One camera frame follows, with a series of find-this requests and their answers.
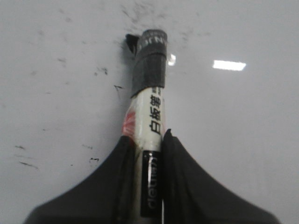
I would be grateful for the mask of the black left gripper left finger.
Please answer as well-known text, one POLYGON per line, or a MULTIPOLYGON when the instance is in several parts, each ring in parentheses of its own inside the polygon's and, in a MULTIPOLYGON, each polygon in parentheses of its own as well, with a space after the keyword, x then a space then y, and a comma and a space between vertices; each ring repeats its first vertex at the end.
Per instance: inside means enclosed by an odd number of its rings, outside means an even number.
POLYGON ((106 160, 86 179, 36 207, 26 224, 127 224, 132 205, 135 144, 120 137, 106 160))

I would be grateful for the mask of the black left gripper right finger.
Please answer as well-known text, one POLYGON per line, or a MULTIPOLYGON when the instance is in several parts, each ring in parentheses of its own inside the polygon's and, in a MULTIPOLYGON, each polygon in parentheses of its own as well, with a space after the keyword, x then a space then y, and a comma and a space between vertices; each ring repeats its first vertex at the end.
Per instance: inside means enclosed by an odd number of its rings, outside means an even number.
POLYGON ((270 212, 236 195, 209 175, 171 130, 162 143, 166 224, 278 224, 270 212))

